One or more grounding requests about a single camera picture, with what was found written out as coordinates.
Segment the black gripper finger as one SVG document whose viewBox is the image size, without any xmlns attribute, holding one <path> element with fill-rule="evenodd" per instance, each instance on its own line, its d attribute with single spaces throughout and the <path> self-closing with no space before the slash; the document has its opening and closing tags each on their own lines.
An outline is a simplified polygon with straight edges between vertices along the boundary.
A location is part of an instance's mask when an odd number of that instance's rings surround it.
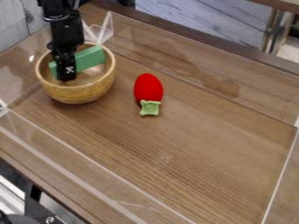
<svg viewBox="0 0 299 224">
<path fill-rule="evenodd" d="M 57 56 L 56 60 L 56 72 L 58 81 L 72 81 L 76 79 L 76 60 L 74 56 L 62 58 Z"/>
</svg>

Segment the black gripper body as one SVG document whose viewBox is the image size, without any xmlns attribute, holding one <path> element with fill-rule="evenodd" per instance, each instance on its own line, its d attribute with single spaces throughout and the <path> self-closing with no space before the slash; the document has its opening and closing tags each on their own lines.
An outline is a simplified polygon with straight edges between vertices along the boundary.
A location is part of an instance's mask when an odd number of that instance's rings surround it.
<svg viewBox="0 0 299 224">
<path fill-rule="evenodd" d="M 53 11 L 45 14 L 50 25 L 50 43 L 48 48 L 56 60 L 70 57 L 84 43 L 81 16 L 77 11 Z"/>
</svg>

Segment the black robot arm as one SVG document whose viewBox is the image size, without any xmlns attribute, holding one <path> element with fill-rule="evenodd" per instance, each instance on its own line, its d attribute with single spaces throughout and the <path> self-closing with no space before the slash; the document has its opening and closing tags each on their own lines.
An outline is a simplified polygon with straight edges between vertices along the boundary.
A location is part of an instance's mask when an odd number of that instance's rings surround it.
<svg viewBox="0 0 299 224">
<path fill-rule="evenodd" d="M 74 52 L 84 43 L 82 23 L 80 12 L 74 8 L 74 0 L 37 0 L 41 17 L 50 26 L 50 50 L 56 62 L 56 80 L 76 79 Z"/>
</svg>

